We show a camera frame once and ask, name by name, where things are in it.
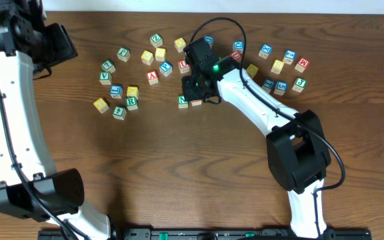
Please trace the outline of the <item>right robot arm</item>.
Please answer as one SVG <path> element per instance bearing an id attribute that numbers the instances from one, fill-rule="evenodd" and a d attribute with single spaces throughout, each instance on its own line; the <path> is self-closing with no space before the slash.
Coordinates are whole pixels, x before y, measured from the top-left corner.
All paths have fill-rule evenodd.
<path id="1" fill-rule="evenodd" d="M 291 230 L 316 239 L 327 226 L 316 191 L 331 163 L 321 122 L 310 110 L 298 113 L 263 90 L 232 57 L 220 58 L 200 38 L 184 48 L 191 74 L 182 78 L 188 101 L 217 97 L 238 108 L 266 138 L 269 170 L 288 192 Z"/>

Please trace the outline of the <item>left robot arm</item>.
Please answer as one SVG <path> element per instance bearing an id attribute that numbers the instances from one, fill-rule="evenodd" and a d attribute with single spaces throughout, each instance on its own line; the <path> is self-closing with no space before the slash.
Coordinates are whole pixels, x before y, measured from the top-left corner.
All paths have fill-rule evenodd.
<path id="1" fill-rule="evenodd" d="M 58 171 L 43 138 L 33 83 L 77 56 L 64 26 L 45 19 L 41 1 L 0 1 L 0 213 L 56 224 L 56 239 L 114 239 L 78 170 Z"/>

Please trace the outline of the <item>red E block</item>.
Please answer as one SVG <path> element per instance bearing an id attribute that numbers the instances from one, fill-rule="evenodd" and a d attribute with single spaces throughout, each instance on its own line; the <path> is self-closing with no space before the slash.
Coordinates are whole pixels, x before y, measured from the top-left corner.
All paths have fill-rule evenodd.
<path id="1" fill-rule="evenodd" d="M 198 106 L 198 105 L 201 105 L 203 103 L 203 101 L 200 99 L 200 100 L 193 100 L 191 101 L 191 105 L 194 107 L 194 106 Z"/>

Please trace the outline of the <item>green N block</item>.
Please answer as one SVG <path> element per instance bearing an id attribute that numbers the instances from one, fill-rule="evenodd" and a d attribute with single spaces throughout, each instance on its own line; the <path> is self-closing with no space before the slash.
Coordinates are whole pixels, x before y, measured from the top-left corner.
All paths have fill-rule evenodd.
<path id="1" fill-rule="evenodd" d="M 188 106 L 189 106 L 188 101 L 186 100 L 186 98 L 183 95 L 178 96 L 177 102 L 178 102 L 178 107 L 180 109 L 188 108 Z"/>

